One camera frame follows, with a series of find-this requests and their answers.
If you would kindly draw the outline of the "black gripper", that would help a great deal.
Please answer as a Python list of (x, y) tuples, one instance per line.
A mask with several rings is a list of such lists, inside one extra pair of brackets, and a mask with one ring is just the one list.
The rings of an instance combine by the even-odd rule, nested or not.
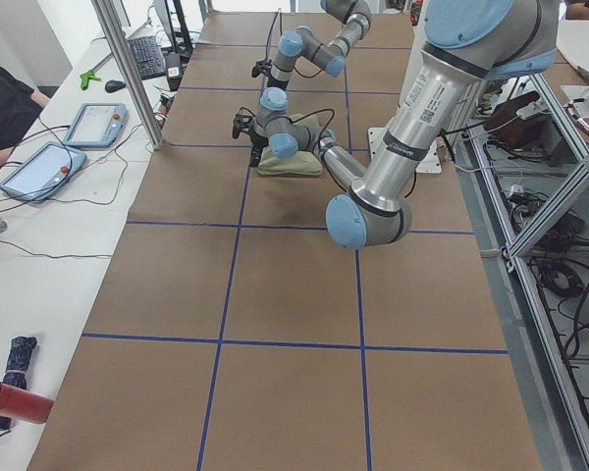
[(261, 135), (254, 129), (250, 129), (248, 135), (251, 141), (249, 167), (256, 168), (261, 162), (263, 149), (269, 145), (268, 138), (264, 135)]

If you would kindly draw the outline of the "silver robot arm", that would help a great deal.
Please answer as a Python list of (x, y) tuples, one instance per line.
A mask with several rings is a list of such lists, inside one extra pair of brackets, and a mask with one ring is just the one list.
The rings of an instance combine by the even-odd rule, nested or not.
[(320, 71), (337, 77), (346, 66), (352, 47), (365, 37), (371, 27), (372, 14), (365, 1), (328, 0), (321, 8), (343, 25), (341, 31), (327, 44), (318, 39), (309, 26), (284, 32), (273, 60), (257, 62), (252, 70), (256, 77), (267, 77), (267, 87), (286, 90), (299, 58), (304, 58)]
[(559, 5), (555, 1), (433, 1), (420, 17), (425, 30), (422, 65), (397, 113), (384, 127), (368, 165), (355, 160), (331, 131), (296, 124), (286, 89), (299, 59), (330, 76), (345, 67), (350, 49), (371, 27), (363, 1), (325, 1), (342, 23), (323, 43), (301, 26), (284, 33), (273, 60), (257, 63), (268, 78), (256, 114), (236, 119), (233, 136), (248, 134), (256, 152), (280, 159), (312, 153), (342, 193), (326, 209), (333, 241), (360, 249), (402, 238), (411, 211), (403, 189), (425, 158), (466, 88), (482, 79), (510, 79), (549, 69), (557, 54)]

